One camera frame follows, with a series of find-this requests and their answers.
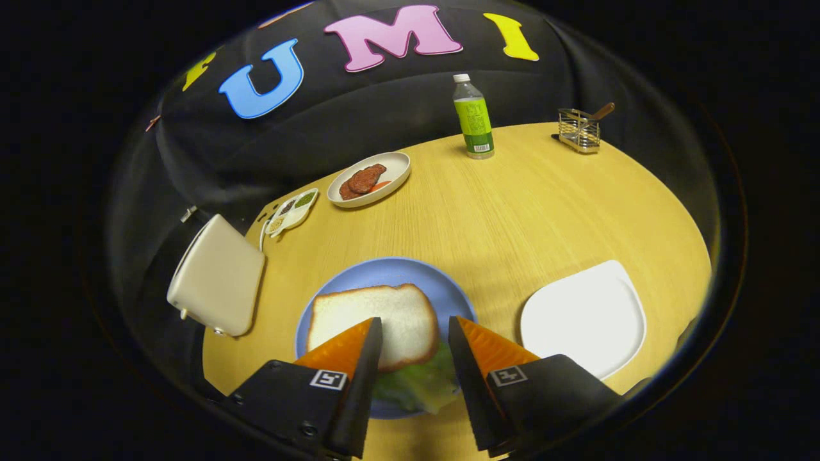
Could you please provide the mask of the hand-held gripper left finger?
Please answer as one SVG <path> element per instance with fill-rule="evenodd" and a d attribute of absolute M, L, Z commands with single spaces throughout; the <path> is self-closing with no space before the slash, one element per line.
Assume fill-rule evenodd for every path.
<path fill-rule="evenodd" d="M 382 348 L 368 318 L 297 362 L 270 360 L 217 402 L 275 459 L 361 458 Z"/>

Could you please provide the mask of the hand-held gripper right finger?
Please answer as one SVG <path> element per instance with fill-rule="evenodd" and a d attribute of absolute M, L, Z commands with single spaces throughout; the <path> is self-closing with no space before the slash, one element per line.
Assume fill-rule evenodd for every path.
<path fill-rule="evenodd" d="M 449 318 L 448 344 L 475 444 L 489 456 L 535 458 L 623 403 L 568 356 L 539 358 L 466 318 Z"/>

